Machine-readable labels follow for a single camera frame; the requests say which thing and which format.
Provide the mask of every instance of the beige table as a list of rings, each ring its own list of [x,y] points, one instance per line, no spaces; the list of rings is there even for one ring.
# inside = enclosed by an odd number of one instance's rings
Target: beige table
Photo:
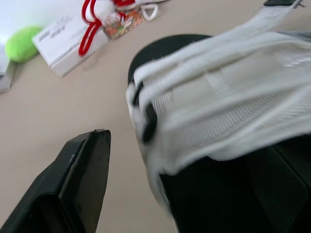
[[[173,221],[149,190],[125,102],[127,71],[145,45],[178,33],[216,35],[256,14],[262,0],[170,0],[162,15],[108,43],[66,77],[41,56],[20,65],[13,88],[0,95],[0,225],[34,178],[76,135],[112,132],[108,186],[98,233],[173,233]],[[311,30],[311,0],[280,29]]]

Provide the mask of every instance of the green object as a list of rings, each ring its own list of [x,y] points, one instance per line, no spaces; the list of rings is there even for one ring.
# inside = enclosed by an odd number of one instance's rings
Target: green object
[[[16,32],[5,44],[5,53],[14,62],[27,62],[38,53],[31,41],[42,29],[36,26],[23,28]]]

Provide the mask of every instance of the white box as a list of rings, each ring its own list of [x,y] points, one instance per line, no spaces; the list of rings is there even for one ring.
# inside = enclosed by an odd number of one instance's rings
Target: white box
[[[66,75],[108,42],[105,33],[99,29],[88,52],[80,57],[79,46],[87,28],[88,25],[81,18],[66,16],[60,18],[33,38],[34,45],[58,76],[63,77]]]
[[[4,46],[0,45],[0,93],[11,89],[16,66],[16,63],[6,56]]]

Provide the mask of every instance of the red string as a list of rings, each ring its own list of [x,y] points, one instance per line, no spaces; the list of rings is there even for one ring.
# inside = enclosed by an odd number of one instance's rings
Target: red string
[[[90,1],[91,1],[90,11],[95,22],[90,22],[86,19],[86,9]],[[95,16],[95,13],[94,13],[95,2],[96,0],[86,0],[82,6],[82,19],[84,20],[85,23],[89,24],[89,26],[86,30],[86,33],[84,34],[82,38],[82,41],[79,47],[80,56],[83,56],[87,53],[87,51],[89,50],[89,47],[91,46],[95,33],[102,26],[101,21]]]

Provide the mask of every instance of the white mesh fabric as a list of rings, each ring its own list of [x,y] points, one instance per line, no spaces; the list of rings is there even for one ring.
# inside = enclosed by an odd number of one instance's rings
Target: white mesh fabric
[[[144,87],[133,106],[136,87],[129,86],[128,105],[159,202],[167,204],[159,174],[176,174],[204,156],[234,159],[311,132],[311,43],[264,32],[292,8],[265,8],[227,33],[136,70],[135,85]],[[150,103],[157,125],[143,143]]]

